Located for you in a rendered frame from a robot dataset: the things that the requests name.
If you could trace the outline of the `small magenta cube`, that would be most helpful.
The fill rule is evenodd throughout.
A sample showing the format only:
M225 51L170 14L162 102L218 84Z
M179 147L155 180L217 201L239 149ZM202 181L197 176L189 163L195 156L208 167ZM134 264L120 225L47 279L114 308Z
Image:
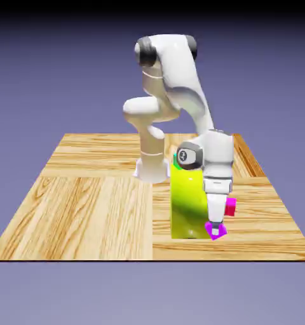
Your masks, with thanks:
M206 232L208 233L208 235L210 236L211 240L216 240L224 235L227 234L227 229L225 227L225 225L220 222L220 225L219 225L219 235L212 235L212 224L211 222L206 222L205 223L205 230Z

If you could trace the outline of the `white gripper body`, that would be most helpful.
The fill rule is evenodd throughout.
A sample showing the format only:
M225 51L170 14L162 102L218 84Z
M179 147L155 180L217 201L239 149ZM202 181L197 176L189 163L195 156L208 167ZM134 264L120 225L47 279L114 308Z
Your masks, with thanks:
M207 194L208 219L212 223L223 221L227 194Z

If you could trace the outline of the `large yellow box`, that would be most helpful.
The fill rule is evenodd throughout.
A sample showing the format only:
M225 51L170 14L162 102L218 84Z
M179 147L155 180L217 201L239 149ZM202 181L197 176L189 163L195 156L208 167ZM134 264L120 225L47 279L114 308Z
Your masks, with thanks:
M207 196L202 171L171 166L170 232L172 239L209 239Z

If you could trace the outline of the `small red cube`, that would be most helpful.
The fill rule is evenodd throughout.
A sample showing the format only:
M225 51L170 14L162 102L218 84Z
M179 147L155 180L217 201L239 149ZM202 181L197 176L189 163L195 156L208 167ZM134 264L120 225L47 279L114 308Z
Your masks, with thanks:
M236 198L228 197L226 199L225 216L234 216L236 211Z

